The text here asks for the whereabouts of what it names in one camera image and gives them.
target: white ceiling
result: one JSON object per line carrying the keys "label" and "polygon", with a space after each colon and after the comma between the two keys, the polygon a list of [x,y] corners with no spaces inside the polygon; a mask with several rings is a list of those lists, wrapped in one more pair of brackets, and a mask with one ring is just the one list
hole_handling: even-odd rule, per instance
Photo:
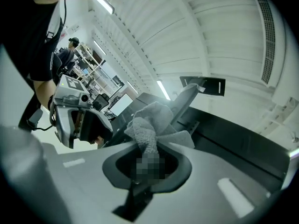
{"label": "white ceiling", "polygon": [[[180,76],[225,78],[225,97],[199,94],[192,106],[254,131],[275,106],[274,89],[260,79],[263,28],[255,0],[108,0],[113,15],[92,1],[93,39],[138,91],[164,97],[161,79],[174,100]],[[277,143],[293,148],[290,140]]]}

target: air vent grille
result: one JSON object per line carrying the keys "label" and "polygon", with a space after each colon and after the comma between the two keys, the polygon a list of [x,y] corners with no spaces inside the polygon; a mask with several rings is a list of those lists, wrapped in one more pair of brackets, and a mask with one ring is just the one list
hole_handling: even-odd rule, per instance
{"label": "air vent grille", "polygon": [[267,0],[257,0],[262,11],[266,33],[266,56],[262,71],[262,81],[269,83],[275,55],[275,28],[272,12]]}

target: ceiling light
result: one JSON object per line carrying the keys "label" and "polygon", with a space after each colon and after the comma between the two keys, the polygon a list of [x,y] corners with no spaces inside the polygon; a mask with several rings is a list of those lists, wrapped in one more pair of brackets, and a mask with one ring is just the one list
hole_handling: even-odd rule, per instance
{"label": "ceiling light", "polygon": [[114,13],[114,7],[106,0],[97,0],[110,14]]}
{"label": "ceiling light", "polygon": [[129,81],[127,81],[127,83],[132,87],[133,90],[135,90],[135,88],[130,84]]}
{"label": "ceiling light", "polygon": [[296,148],[294,151],[290,152],[290,158],[294,158],[298,154],[299,154],[299,148]]}
{"label": "ceiling light", "polygon": [[164,88],[162,82],[160,80],[157,80],[157,83],[160,86],[160,88],[161,88],[163,94],[165,95],[166,99],[170,100],[170,98],[169,98],[169,96],[168,96],[168,94],[166,92],[166,89]]}
{"label": "ceiling light", "polygon": [[100,45],[96,41],[93,42],[97,45],[97,47],[101,50],[101,52],[104,53],[104,55],[107,55],[107,53],[102,49],[102,47],[100,47]]}

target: crumpled cloth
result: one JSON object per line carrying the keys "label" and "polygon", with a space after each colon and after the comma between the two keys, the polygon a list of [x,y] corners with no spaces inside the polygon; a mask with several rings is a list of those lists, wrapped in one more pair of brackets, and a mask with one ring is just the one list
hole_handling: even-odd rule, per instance
{"label": "crumpled cloth", "polygon": [[194,148],[191,135],[186,130],[177,132],[170,125],[172,119],[171,109],[159,102],[154,102],[135,113],[125,134],[137,142],[142,152],[142,159],[137,162],[137,171],[148,175],[150,170],[155,173],[155,170],[159,169],[157,141]]}

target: black cap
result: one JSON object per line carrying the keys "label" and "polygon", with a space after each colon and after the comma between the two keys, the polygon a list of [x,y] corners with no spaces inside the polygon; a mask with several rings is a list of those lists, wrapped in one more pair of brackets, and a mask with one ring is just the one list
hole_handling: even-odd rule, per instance
{"label": "black cap", "polygon": [[69,41],[73,42],[73,44],[76,44],[76,45],[79,45],[79,43],[80,43],[79,39],[76,37],[70,38]]}

